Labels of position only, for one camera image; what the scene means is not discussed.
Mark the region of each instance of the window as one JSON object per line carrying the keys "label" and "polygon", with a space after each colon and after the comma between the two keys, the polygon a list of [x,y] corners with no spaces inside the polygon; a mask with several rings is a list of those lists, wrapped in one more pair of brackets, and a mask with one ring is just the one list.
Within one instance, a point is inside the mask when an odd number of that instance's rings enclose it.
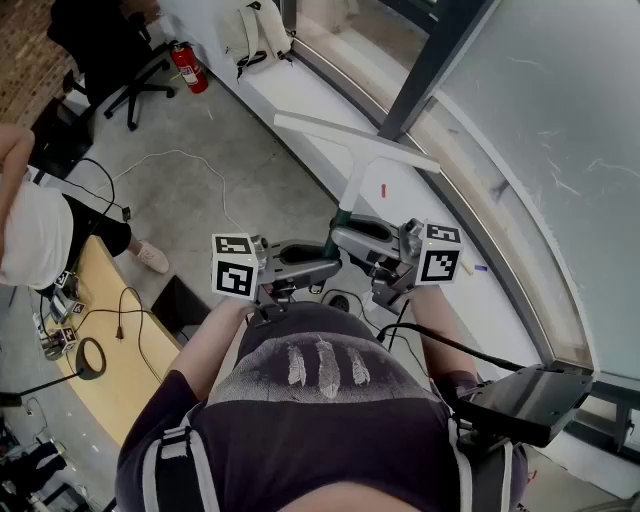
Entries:
{"label": "window", "polygon": [[295,30],[387,110],[427,39],[379,0],[297,0]]}
{"label": "window", "polygon": [[435,94],[464,112],[534,203],[601,369],[635,379],[640,73],[628,63],[639,23],[638,2],[503,1]]}
{"label": "window", "polygon": [[487,150],[481,134],[470,133],[469,119],[454,110],[457,119],[436,98],[436,93],[409,130],[419,144],[440,161],[443,171],[481,217],[500,250],[515,271],[531,301],[556,359],[591,367],[592,360],[573,294],[550,247],[552,231],[540,209],[539,190],[530,193],[513,175],[505,175]]}

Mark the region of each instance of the red fire extinguisher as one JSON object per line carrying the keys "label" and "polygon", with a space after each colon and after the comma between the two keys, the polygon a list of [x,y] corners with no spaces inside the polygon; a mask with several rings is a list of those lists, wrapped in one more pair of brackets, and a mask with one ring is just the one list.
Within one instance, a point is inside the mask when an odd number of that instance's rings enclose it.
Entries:
{"label": "red fire extinguisher", "polygon": [[180,70],[182,78],[187,82],[192,93],[200,94],[207,89],[209,86],[207,77],[204,76],[204,72],[189,43],[174,44],[171,49],[171,58]]}

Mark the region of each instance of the white backpack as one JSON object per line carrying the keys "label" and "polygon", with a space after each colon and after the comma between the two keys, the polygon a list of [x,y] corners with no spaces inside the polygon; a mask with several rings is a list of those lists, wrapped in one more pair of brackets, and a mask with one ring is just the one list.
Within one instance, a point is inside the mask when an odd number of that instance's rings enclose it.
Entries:
{"label": "white backpack", "polygon": [[259,62],[288,59],[291,38],[273,0],[222,0],[215,20],[220,46],[236,63],[238,78]]}

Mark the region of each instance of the office chair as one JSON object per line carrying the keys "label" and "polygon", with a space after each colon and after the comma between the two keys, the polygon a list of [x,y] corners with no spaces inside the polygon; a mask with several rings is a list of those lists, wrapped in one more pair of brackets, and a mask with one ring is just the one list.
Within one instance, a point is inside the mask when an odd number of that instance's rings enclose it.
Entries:
{"label": "office chair", "polygon": [[84,87],[75,82],[73,73],[69,72],[63,80],[63,88],[67,92],[73,88],[86,94],[91,113],[124,86],[124,91],[104,115],[110,119],[114,109],[128,99],[127,126],[133,131],[137,128],[133,113],[138,94],[161,91],[167,98],[175,94],[171,87],[147,83],[160,68],[169,69],[166,60],[141,73],[168,46],[163,43],[152,49],[142,13],[135,13],[126,20],[115,0],[56,0],[51,7],[47,35],[71,54],[80,72],[84,73]]}

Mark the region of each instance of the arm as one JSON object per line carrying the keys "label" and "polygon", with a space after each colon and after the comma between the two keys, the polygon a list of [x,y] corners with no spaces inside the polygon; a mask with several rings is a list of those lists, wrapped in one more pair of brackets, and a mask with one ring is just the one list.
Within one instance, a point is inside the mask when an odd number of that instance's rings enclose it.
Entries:
{"label": "arm", "polygon": [[27,170],[34,143],[35,137],[30,130],[0,124],[0,162],[3,167],[0,185],[0,262],[4,255],[4,228]]}
{"label": "arm", "polygon": [[248,301],[224,299],[171,364],[170,370],[184,375],[198,400],[209,395],[240,324],[252,311],[253,304]]}
{"label": "arm", "polygon": [[[438,286],[421,286],[411,295],[411,310],[416,322],[423,327],[437,331],[454,341],[459,341],[451,306]],[[474,377],[476,365],[469,354],[460,352],[438,341],[421,336],[422,350],[429,375],[437,381],[451,372],[463,371]]]}

